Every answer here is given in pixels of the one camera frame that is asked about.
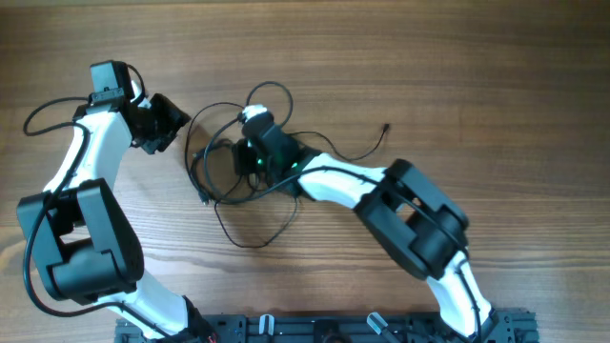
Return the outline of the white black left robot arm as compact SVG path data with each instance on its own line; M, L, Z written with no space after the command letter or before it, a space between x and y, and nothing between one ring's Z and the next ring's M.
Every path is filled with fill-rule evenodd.
M91 65L94 90L68 121L71 146L45 189L22 198L26 238L22 274L41 312L76 317L112 310L146 341L215 342L218 335L193 303L145 270L137 235L112 188L130 148L163 152L190 117L166 96L146 94L134 66Z

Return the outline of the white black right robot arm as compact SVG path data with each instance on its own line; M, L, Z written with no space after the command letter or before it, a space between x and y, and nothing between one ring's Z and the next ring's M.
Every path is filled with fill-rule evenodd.
M247 107L237 120L238 149L246 154L238 172L262 172L273 191L353 211L404 271L428 283L453 334L484 340L492 306L469 266L468 218L413 164L397 159L388 168L367 168L339 161L300 145L263 106Z

